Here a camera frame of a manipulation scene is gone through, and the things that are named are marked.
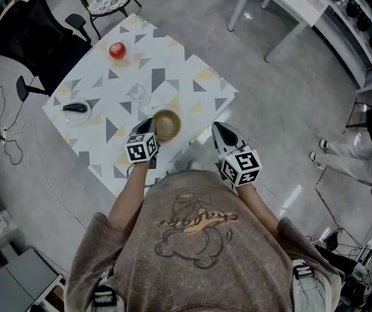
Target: table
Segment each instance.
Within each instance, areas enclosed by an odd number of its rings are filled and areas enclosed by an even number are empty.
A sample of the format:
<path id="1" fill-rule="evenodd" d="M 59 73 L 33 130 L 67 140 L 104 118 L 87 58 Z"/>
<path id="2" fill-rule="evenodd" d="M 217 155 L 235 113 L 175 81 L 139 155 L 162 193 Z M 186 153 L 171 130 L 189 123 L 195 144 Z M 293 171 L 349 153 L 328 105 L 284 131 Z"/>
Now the table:
<path id="1" fill-rule="evenodd" d="M 292 15 L 299 24 L 265 57 L 265 61 L 270 62 L 274 56 L 287 45 L 294 37 L 302 32 L 309 25 L 313 27 L 323 12 L 328 8 L 327 0 L 273 0 L 281 6 L 290 15 Z M 228 30 L 233 31 L 235 22 L 241 15 L 241 12 L 247 0 L 239 0 L 235 12 L 228 24 Z M 270 0 L 264 0 L 262 9 L 265 9 Z"/>
<path id="2" fill-rule="evenodd" d="M 111 58 L 109 46 L 122 42 L 127 54 Z M 139 107 L 127 95 L 140 84 L 151 101 Z M 132 128 L 160 109 L 169 108 L 181 120 L 179 134 L 161 144 L 155 183 L 191 142 L 227 107 L 236 89 L 186 47 L 135 14 L 111 30 L 73 68 L 44 111 L 90 171 L 114 194 L 126 183 L 129 166 L 124 144 Z M 72 99 L 92 108 L 88 121 L 69 125 L 60 111 Z"/>

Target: red apple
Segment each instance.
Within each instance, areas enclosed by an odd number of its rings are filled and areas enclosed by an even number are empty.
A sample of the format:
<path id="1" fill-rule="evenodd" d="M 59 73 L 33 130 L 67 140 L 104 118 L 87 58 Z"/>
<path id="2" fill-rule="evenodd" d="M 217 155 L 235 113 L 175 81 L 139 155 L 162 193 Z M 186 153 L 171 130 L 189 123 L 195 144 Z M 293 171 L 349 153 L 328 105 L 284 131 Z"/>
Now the red apple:
<path id="1" fill-rule="evenodd" d="M 109 47 L 109 54 L 114 59 L 122 59 L 126 55 L 126 47 L 123 43 L 114 43 Z"/>

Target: tiled floor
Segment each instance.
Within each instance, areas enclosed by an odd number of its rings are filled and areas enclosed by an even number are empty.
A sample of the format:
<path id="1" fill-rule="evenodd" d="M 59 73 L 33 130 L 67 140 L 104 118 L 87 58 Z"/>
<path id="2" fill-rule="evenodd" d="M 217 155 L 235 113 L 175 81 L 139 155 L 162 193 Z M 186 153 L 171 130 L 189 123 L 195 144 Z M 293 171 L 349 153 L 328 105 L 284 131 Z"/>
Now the tiled floor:
<path id="1" fill-rule="evenodd" d="M 220 118 L 242 130 L 258 150 L 264 169 L 256 187 L 272 211 L 290 217 L 303 233 L 317 239 L 327 228 L 336 227 L 317 189 L 340 226 L 360 242 L 372 237 L 369 188 L 331 170 L 317 183 L 322 172 L 308 158 L 311 150 L 319 149 L 321 137 L 349 142 L 369 139 L 364 132 L 343 134 L 356 97 L 355 85 L 323 39 L 306 29 L 267 64 L 263 56 L 295 26 L 274 3 L 262 10 L 263 0 L 250 0 L 245 7 L 248 17 L 242 15 L 234 32 L 229 32 L 226 24 L 237 0 L 139 1 L 142 9 L 131 3 L 127 11 L 187 46 L 238 89 Z M 79 0 L 48 3 L 64 25 L 73 12 L 88 19 Z M 114 14 L 96 24 L 105 34 L 123 18 Z M 87 24 L 86 29 L 96 42 L 93 28 Z M 0 86 L 7 98 L 2 125 L 10 124 L 19 109 L 15 83 L 20 75 L 27 84 L 32 81 L 22 65 L 0 58 Z M 38 79 L 33 86 L 40 86 Z M 35 246 L 67 271 L 92 214 L 107 213 L 114 196 L 79 162 L 45 116 L 41 107 L 46 101 L 31 94 L 11 129 L 19 133 L 15 137 L 23 149 L 20 165 L 10 164 L 0 144 L 0 200 L 20 227 L 23 244 Z M 2 107 L 0 91 L 0 113 Z M 20 155 L 14 146 L 8 145 L 7 150 L 15 159 Z M 215 170 L 217 154 L 209 130 L 185 156 L 190 153 L 199 154 L 205 169 Z"/>

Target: white cube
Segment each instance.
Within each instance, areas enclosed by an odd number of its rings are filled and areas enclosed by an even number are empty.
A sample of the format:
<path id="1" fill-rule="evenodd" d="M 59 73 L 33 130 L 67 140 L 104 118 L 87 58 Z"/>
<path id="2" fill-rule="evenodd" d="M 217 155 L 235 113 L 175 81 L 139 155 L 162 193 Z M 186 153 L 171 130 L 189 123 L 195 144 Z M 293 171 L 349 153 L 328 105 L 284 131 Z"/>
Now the white cube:
<path id="1" fill-rule="evenodd" d="M 263 168 L 256 150 L 235 153 L 224 158 L 221 172 L 234 186 L 252 183 Z"/>
<path id="2" fill-rule="evenodd" d="M 131 135 L 124 147 L 130 163 L 149 161 L 157 153 L 154 133 Z"/>

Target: white shoe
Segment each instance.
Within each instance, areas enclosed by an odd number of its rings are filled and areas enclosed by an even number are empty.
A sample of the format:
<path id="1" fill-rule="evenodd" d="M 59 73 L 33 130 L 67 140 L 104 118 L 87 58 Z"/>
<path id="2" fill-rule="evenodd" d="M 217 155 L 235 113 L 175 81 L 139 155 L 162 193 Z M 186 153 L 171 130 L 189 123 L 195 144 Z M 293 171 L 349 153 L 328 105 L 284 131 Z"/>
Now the white shoe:
<path id="1" fill-rule="evenodd" d="M 326 141 L 325 139 L 321 139 L 319 141 L 319 147 L 325 151 L 325 153 L 328 152 L 328 146 L 329 146 L 329 141 Z"/>
<path id="2" fill-rule="evenodd" d="M 319 164 L 318 162 L 316 162 L 316 152 L 313 151 L 313 152 L 310 153 L 310 159 L 315 164 L 317 169 L 322 170 L 322 171 L 324 169 L 326 169 L 326 165 L 322 165 L 322 164 Z"/>
<path id="3" fill-rule="evenodd" d="M 193 159 L 189 163 L 187 163 L 186 170 L 201 170 L 202 169 L 202 164 L 196 160 Z"/>

